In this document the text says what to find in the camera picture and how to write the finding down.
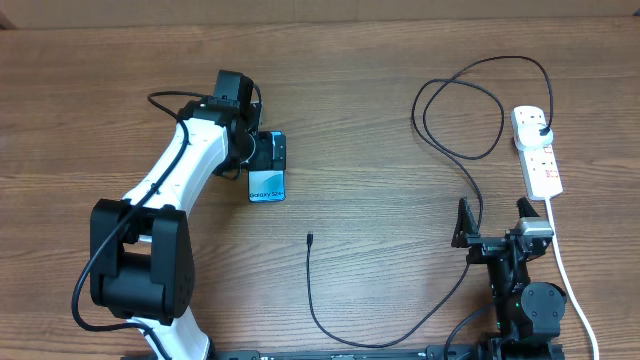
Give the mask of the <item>Galaxy smartphone blue screen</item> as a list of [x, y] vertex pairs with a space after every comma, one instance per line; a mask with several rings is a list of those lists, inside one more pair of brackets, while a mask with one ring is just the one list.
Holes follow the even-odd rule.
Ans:
[[284, 201], [286, 199], [285, 170], [248, 170], [249, 200], [253, 203]]

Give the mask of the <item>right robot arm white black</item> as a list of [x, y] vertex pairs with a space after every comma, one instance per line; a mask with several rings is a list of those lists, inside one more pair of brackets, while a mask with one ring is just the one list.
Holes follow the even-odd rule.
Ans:
[[[451, 245], [466, 248], [466, 263], [487, 267], [492, 301], [475, 311], [451, 332], [443, 355], [459, 359], [562, 359], [560, 345], [552, 340], [561, 332], [567, 294], [549, 282], [533, 282], [527, 264], [546, 254], [554, 230], [522, 197], [517, 201], [519, 219], [501, 237], [484, 237], [473, 218], [468, 200], [459, 200]], [[453, 350], [457, 333], [490, 309], [496, 312], [496, 333], [488, 333], [472, 345]]]

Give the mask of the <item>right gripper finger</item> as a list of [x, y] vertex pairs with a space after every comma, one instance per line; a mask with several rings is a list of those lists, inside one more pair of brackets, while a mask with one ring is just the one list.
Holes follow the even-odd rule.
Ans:
[[468, 248], [480, 237], [479, 226], [466, 197], [458, 203], [458, 213], [451, 246], [454, 248]]
[[539, 217], [538, 212], [531, 205], [529, 200], [526, 197], [521, 197], [516, 202], [519, 217]]

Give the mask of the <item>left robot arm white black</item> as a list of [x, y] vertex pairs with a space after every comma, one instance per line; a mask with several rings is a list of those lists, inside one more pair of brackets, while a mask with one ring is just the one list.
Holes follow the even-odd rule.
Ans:
[[262, 131], [260, 89], [219, 72], [212, 94], [191, 92], [173, 113], [176, 132], [147, 176], [90, 216], [90, 259], [72, 295], [76, 323], [91, 332], [134, 328], [155, 359], [213, 359], [190, 308], [195, 262], [188, 216], [212, 176], [248, 175], [252, 203], [286, 198], [286, 137]]

